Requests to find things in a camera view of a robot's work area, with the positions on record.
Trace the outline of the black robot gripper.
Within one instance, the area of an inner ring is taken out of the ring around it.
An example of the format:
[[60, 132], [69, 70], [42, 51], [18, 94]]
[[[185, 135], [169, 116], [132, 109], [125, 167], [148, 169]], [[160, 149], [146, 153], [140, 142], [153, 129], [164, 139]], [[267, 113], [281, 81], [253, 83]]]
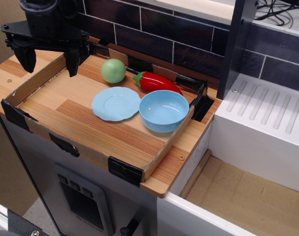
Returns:
[[89, 34], [71, 24], [78, 5], [21, 5], [26, 20], [6, 23], [1, 31], [21, 66], [34, 72], [35, 50], [64, 52], [69, 76], [77, 75], [82, 57], [89, 55]]

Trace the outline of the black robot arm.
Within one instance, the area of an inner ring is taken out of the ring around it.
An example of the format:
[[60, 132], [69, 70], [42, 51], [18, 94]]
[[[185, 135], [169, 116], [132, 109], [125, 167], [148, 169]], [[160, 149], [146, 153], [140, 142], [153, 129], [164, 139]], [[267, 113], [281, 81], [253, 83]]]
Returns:
[[1, 31], [21, 66], [29, 73], [34, 71], [36, 50], [62, 52], [69, 75], [77, 75], [89, 56], [89, 33], [68, 22], [77, 14], [76, 1], [21, 0], [19, 5], [26, 20], [3, 24]]

